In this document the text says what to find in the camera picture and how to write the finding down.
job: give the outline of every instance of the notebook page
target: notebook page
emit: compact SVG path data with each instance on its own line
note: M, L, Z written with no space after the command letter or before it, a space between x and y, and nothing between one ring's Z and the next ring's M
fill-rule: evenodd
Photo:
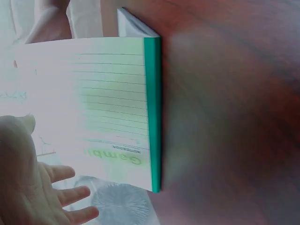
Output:
M31 100L28 95L31 84L28 78L34 71L26 71L26 76L22 76L20 73L17 68L0 69L0 116L22 117L32 113ZM44 140L39 125L36 125L32 138L37 155L54 151L51 144Z
M102 163L103 171L99 170L102 174L95 176L109 177L109 180L114 177L113 181L125 183L140 180L141 183L135 185L149 189L143 51L142 38L62 40L25 45L18 55L17 64L20 68L36 68L35 82L41 85L31 90L37 103L35 115L38 115L38 121L43 121L45 130L52 131L48 135L53 136L53 131L56 131L53 140L61 138L60 143L65 149L74 149L74 165L79 163L74 160L82 157L79 154L81 149L89 156L95 156L93 149L97 149L101 158L117 158L116 152L120 152L122 156L119 158L130 159L131 164L126 164L126 170L114 164L108 172ZM100 153L100 149L113 152ZM133 153L138 153L138 157L132 157ZM133 166L139 164L143 167L137 171ZM120 170L124 170L123 175L120 175ZM134 177L128 175L128 170L135 171ZM92 175L90 170L84 172Z

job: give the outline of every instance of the lined paper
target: lined paper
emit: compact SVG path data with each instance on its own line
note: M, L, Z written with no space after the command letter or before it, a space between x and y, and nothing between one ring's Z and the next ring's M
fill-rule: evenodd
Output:
M30 56L22 54L25 48L30 48ZM49 68L56 82L67 77L65 88L74 89L82 129L148 140L142 38L36 43L24 46L19 58L18 66L35 67L38 75Z

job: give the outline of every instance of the ruled line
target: ruled line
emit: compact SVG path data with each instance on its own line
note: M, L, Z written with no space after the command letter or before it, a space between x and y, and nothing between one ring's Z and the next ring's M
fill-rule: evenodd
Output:
M116 112L116 111L103 110L103 109L89 109L88 108L88 110L98 110L98 111L105 111L105 112L128 114L128 115L132 115L132 116L142 116L142 115L138 115L138 114L132 114L132 113L126 113L126 112Z
M132 106L125 106L125 105L114 105L114 104L107 104L107 103L100 103L100 102L83 102L83 103L94 103L94 104L100 104L100 105L113 105L113 106L121 106L121 107L128 107L128 108L144 109L144 110L146 110L145 108L132 107Z
M118 142L110 142L110 141L102 141L102 140L96 140L96 139L85 139L87 142L100 142L100 143L109 143L109 144L120 144L126 147L132 147L132 148L139 148L139 149L144 149L144 150L149 150L146 148L142 148L142 147L137 147L137 146L133 146L133 145L129 145L129 144L122 144L122 143L118 143Z
M101 95L81 95L81 96L94 96L94 97L103 97L103 98L116 98L116 99L124 99L124 100L131 100L131 101L139 101L139 102L146 102L143 100L135 100L135 99L129 99L129 98L121 98L121 97L109 97L109 96L101 96Z
M74 55L140 55L140 54L122 54L122 53L75 53Z
M140 67L145 66L145 65L140 65L140 64L104 63L104 62L69 62L69 64L107 64L107 65L140 66Z
M101 122L101 121L94 121L94 120L91 122L113 124L113 125L118 125L118 126L123 126L123 127L128 127L128 128L136 128L136 129L140 129L140 130L148 130L148 129L144 129L144 128L132 127L132 126L127 126L127 125L122 125L122 124L117 124L117 123L108 123L108 122Z
M99 129L116 130L116 131L121 131L121 132L124 132L124 133L130 133L130 134L142 135L142 136L147 136L147 137L148 137L148 135L143 135L143 134L140 134L140 133L134 133L134 132L124 131L124 130L117 130L117 129L111 129L111 128L106 128L106 127L96 127L96 128L99 128Z
M97 82L113 82L113 83L129 83L129 82L119 82L119 81L104 81L104 80L91 80L91 79L79 79L80 81L97 81ZM130 83L130 84L139 84L145 85L144 83Z
M99 73L99 74L125 74L125 73L97 72L97 71L77 71L77 70L72 70L71 72L73 72L73 73ZM126 75L145 76L143 74L126 74Z
M100 90L115 90L115 89L106 89L106 88L89 88L89 87L82 87L85 89L100 89ZM133 93L140 93L145 94L146 92L138 92L138 91L130 91L130 90L116 90L116 91L125 91L125 92L133 92Z
M145 123L145 122L139 122L139 121L135 121L135 120L126 120L126 119L120 119L120 118L109 117L109 116L99 116L99 115L89 115L89 114L84 114L84 116L86 116L86 117L89 117L89 116L97 116L97 117L103 117L103 118L110 118L110 119L117 119L117 120L124 120L124 121L130 121L130 122L136 122L136 123L148 124L148 123Z

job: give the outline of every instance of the finger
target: finger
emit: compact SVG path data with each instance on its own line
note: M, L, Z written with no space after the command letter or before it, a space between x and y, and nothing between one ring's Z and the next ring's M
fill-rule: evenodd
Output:
M89 206L82 210L76 210L72 212L66 211L66 216L70 220L72 225L80 225L95 219L99 215L99 211L94 206Z
M56 190L56 192L62 207L75 203L90 195L90 189L86 186Z
M35 120L34 116L31 114L28 114L26 116L17 117L17 118L25 125L28 132L30 134L32 134L34 131L34 128L36 126L36 120Z
M51 183L65 180L75 176L75 171L72 167L66 165L47 165L43 164L48 172Z
M23 161L36 156L33 140L30 134L35 127L33 115L24 117L0 116L0 143L10 149L11 154Z

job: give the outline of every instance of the brown wooden surface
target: brown wooden surface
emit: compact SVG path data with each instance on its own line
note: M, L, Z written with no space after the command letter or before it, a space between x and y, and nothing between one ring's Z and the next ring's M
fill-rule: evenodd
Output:
M300 1L102 0L163 37L162 225L300 224Z

